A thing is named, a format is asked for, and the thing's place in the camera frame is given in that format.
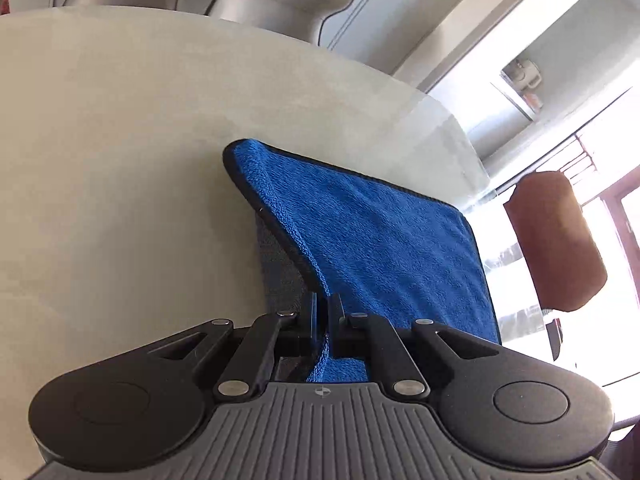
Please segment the blue and grey microfibre towel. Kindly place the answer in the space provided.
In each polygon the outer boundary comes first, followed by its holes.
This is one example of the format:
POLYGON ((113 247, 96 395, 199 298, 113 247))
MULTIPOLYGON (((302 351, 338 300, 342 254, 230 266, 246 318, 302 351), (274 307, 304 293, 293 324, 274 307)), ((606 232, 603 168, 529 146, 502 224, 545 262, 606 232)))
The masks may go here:
POLYGON ((311 290, 402 330, 429 318, 461 359, 499 352, 480 251, 456 207, 257 140, 232 142, 222 160, 311 290))

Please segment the brown leather chair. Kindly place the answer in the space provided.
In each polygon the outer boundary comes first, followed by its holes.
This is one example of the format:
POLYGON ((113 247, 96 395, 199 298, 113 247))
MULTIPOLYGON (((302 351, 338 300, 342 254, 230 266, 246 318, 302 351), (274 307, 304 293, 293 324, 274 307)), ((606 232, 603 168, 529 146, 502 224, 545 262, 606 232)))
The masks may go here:
POLYGON ((521 178, 504 209, 543 309, 574 312, 600 292, 608 272, 562 172, 521 178))

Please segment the white kettle on shelf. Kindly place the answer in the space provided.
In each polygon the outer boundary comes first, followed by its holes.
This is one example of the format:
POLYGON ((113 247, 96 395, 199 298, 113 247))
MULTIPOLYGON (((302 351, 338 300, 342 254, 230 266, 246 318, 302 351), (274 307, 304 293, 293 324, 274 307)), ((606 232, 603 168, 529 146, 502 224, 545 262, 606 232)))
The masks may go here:
POLYGON ((542 81, 538 66, 528 58, 525 60, 519 60, 518 58, 513 60, 506 66, 506 74, 518 92, 533 90, 537 88, 542 81))

